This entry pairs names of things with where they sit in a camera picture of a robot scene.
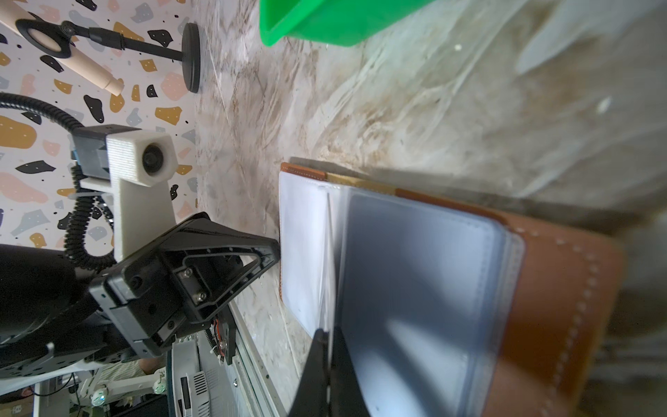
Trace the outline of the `white plastic card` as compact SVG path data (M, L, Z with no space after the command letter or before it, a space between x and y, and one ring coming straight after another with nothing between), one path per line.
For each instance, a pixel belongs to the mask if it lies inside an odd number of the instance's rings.
M310 337L327 326L339 201L338 187L288 172L279 175L281 300Z

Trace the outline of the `green plastic card tray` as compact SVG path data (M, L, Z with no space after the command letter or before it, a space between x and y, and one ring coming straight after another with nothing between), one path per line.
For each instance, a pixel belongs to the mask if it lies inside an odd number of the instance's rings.
M429 0L261 0L262 43L283 38L351 47L387 29Z

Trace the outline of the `brown leather card holder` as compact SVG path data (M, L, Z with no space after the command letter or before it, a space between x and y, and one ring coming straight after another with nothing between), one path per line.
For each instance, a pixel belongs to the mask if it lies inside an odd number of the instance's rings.
M326 293L370 416L570 416L625 275L581 229L283 163L340 189Z

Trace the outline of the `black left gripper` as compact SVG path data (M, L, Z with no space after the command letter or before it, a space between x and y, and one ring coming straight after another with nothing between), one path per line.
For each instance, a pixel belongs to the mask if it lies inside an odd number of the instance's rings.
M1 375L45 375L84 362L156 357L278 264L276 239L197 213L157 250L111 269L77 269L64 253L1 247Z

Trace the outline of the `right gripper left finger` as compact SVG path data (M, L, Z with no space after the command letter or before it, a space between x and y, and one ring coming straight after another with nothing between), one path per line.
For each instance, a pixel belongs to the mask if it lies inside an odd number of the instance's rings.
M289 417L328 416L328 332L318 329L308 352Z

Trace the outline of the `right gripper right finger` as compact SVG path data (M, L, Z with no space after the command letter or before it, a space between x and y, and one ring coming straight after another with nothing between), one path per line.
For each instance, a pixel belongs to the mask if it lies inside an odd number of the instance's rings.
M332 360L329 372L329 415L341 417L369 417L361 394L354 365L339 327L333 329Z

